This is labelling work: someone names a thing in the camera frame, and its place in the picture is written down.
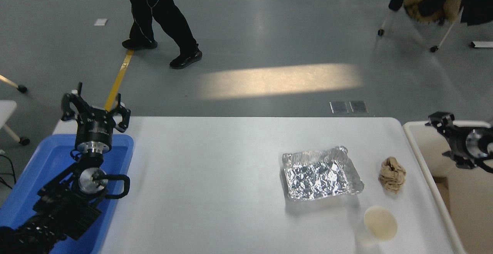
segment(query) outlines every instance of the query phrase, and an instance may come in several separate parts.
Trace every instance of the caster wheel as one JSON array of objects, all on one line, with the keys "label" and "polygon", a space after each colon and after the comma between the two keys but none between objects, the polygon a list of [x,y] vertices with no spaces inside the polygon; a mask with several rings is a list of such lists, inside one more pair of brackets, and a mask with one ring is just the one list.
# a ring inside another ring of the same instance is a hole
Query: caster wheel
[{"label": "caster wheel", "polygon": [[30,143],[30,140],[26,137],[21,137],[21,141],[19,141],[21,145],[28,145]]},{"label": "caster wheel", "polygon": [[26,86],[24,85],[19,85],[17,86],[17,90],[20,91],[21,93],[25,93],[26,91],[28,91],[28,88],[26,88]]}]

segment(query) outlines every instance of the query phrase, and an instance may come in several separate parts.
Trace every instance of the yellow floor tape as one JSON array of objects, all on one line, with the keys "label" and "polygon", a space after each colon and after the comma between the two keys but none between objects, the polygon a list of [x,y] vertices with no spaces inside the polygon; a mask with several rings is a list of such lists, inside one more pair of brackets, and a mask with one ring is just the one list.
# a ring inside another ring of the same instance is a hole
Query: yellow floor tape
[{"label": "yellow floor tape", "polygon": [[109,92],[108,99],[106,100],[106,104],[104,105],[104,109],[110,111],[113,108],[115,103],[116,94],[118,93],[118,89],[120,88],[120,84],[123,80],[123,76],[125,76],[125,72],[127,71],[128,64],[130,63],[130,59],[132,59],[132,55],[134,54],[133,50],[127,51],[127,56],[125,56],[125,60],[123,60],[122,66],[118,75],[116,75],[116,80],[113,83],[113,87]]}]

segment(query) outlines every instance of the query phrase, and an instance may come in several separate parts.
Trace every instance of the white paper cup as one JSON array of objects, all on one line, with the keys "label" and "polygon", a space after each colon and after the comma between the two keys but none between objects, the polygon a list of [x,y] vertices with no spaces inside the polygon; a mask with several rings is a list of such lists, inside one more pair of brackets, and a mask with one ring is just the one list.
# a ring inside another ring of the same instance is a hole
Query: white paper cup
[{"label": "white paper cup", "polygon": [[356,239],[367,246],[389,241],[396,233],[397,221],[392,212],[382,206],[372,206],[365,211]]}]

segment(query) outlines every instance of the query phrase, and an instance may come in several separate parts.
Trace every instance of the aluminum foil tray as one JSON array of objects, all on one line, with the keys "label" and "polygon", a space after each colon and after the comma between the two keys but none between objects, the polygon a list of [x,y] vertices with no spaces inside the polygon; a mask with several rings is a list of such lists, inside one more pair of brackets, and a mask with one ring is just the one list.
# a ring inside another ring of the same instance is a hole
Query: aluminum foil tray
[{"label": "aluminum foil tray", "polygon": [[293,200],[314,200],[363,191],[356,168],[343,146],[325,151],[283,154],[288,195]]}]

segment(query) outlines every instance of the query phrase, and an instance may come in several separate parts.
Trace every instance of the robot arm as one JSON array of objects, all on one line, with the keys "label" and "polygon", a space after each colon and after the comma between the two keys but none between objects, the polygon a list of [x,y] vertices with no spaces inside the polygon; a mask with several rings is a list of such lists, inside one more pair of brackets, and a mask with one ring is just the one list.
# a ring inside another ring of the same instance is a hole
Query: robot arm
[{"label": "robot arm", "polygon": [[493,173],[493,168],[484,163],[493,159],[493,128],[456,126],[455,117],[449,112],[436,112],[428,119],[426,125],[433,126],[450,146],[443,155],[455,161],[458,168],[480,167]]},{"label": "robot arm", "polygon": [[[101,215],[97,206],[102,200],[122,198],[130,190],[128,176],[106,174],[100,169],[103,154],[111,150],[113,128],[120,132],[128,128],[130,110],[121,105],[120,95],[117,107],[109,112],[91,107],[80,96],[81,88],[79,83],[77,91],[62,98],[62,120],[77,120],[74,147],[80,155],[73,156],[76,162],[38,191],[40,199],[33,207],[34,216],[16,230],[0,227],[3,254],[47,254],[67,236],[78,240]],[[118,125],[113,119],[116,114],[122,115]],[[122,193],[108,193],[106,186],[113,180],[124,182]]]}]

